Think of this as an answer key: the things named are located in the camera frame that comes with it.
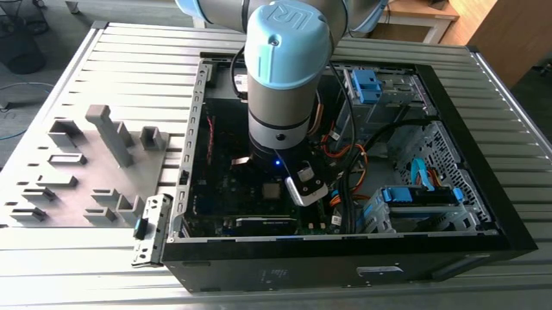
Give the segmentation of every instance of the robotic arm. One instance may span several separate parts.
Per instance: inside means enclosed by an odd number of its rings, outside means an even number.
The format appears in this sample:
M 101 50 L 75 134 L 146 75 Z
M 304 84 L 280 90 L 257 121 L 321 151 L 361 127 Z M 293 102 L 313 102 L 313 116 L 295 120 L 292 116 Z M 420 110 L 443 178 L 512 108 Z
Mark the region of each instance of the robotic arm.
M 305 142 L 320 77 L 349 21 L 355 31 L 371 31 L 388 0 L 177 0 L 177 4 L 186 14 L 248 34 L 253 157 L 261 165 L 284 163 L 285 171 L 274 172 L 287 176 L 295 202 L 311 205 L 328 194 Z

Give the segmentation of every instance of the black computer chassis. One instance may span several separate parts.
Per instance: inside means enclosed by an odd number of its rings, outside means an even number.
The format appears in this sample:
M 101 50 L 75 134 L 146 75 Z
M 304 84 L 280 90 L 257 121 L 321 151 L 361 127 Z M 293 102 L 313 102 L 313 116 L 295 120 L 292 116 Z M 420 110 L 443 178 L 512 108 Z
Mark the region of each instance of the black computer chassis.
M 232 56 L 204 54 L 202 58 L 198 77 L 202 73 L 205 82 L 198 79 L 194 96 L 204 94 L 205 88 L 216 87 L 217 69 L 229 67 Z M 399 67 L 417 72 L 500 233 L 434 238 L 166 242 L 162 262 L 190 292 L 443 281 L 478 266 L 538 249 L 434 68 L 361 61 L 340 61 L 337 65 Z M 194 98 L 193 109 L 201 109 L 201 100 L 202 96 Z

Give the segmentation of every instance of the wooden desk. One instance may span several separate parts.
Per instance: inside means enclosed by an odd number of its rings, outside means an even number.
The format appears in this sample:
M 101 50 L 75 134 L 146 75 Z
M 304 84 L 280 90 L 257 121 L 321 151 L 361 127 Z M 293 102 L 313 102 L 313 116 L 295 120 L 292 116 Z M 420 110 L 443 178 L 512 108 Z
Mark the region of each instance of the wooden desk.
M 371 36 L 373 39 L 423 41 L 438 44 L 451 22 L 460 18 L 451 4 L 444 10 L 428 6 L 428 0 L 396 0 L 389 4 L 389 25 L 379 25 Z M 388 9 L 380 18 L 380 24 L 388 24 Z

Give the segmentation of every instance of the aluminum extrusion table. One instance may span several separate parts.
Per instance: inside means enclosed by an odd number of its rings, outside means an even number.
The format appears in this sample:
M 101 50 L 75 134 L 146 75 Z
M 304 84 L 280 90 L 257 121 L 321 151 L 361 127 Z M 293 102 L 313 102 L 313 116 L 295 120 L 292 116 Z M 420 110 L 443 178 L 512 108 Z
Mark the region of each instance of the aluminum extrusion table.
M 157 191 L 174 194 L 200 52 L 233 53 L 245 36 L 226 30 L 95 25 L 0 174 L 6 191 L 21 190 L 11 176 L 31 169 L 37 149 L 47 139 L 49 122 L 71 119 L 90 104 L 102 103 L 110 105 L 114 120 L 125 121 L 129 130 L 152 125 L 169 132 Z M 59 309 L 62 305 L 110 303 L 174 309 L 180 304 L 217 303 L 232 308 L 230 302 L 266 302 L 266 307 L 281 309 L 295 303 L 307 309 L 323 304 L 297 300 L 332 298 L 328 302 L 335 307 L 367 306 L 381 305 L 376 295 L 392 294 L 384 309 L 392 303 L 405 303 L 411 309 L 443 305 L 466 309 L 478 305 L 522 307 L 546 300 L 543 290 L 552 287 L 552 148 L 483 56 L 460 46 L 348 39 L 340 43 L 335 59 L 434 66 L 538 251 L 440 283 L 192 295 L 165 268 L 130 268 L 133 229 L 6 228 L 0 229 L 0 249 L 7 250 L 0 251 L 0 305 L 54 305 Z M 423 293 L 442 295 L 403 297 Z

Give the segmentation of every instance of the gray plastic block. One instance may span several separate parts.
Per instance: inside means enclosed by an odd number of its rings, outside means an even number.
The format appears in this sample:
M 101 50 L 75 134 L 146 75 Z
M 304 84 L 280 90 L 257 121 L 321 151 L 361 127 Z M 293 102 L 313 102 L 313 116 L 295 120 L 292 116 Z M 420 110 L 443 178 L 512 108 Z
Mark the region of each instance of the gray plastic block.
M 49 131 L 49 136 L 58 147 L 75 147 L 73 139 L 82 134 L 75 122 L 69 119 L 58 119 Z
M 121 138 L 123 139 L 126 147 L 131 147 L 134 145 L 133 137 L 130 136 L 130 133 L 129 133 L 127 127 L 125 126 L 125 123 L 122 121 L 115 121 L 114 125 L 118 129 L 118 134 L 119 134 Z
M 91 105 L 87 111 L 87 121 L 98 128 L 102 140 L 122 167 L 133 165 L 133 156 L 129 153 L 123 138 L 110 118 L 110 107 L 107 105 Z
M 91 28 L 93 29 L 106 29 L 109 25 L 110 25 L 109 21 L 94 21 Z
M 111 224 L 118 218 L 110 208 L 85 209 L 83 216 L 87 218 L 89 222 L 97 225 Z
M 145 212 L 145 201 L 139 196 L 137 196 L 135 202 L 131 205 L 127 198 L 121 195 L 117 212 L 129 224 L 135 225 L 142 213 Z
M 57 175 L 57 176 L 38 176 L 37 185 L 50 187 L 75 187 L 78 180 L 74 176 Z
M 85 165 L 87 163 L 87 158 L 81 153 L 53 154 L 50 155 L 49 163 L 61 166 Z
M 118 202 L 119 192 L 117 189 L 93 189 L 93 194 L 90 195 L 98 203 L 103 202 Z
M 142 128 L 141 142 L 145 150 L 165 150 L 166 142 L 157 127 Z
M 30 202 L 51 202 L 57 195 L 47 187 L 27 188 L 22 192 L 22 196 Z
M 18 222 L 42 222 L 46 218 L 46 212 L 34 206 L 17 207 L 13 208 L 10 216 Z

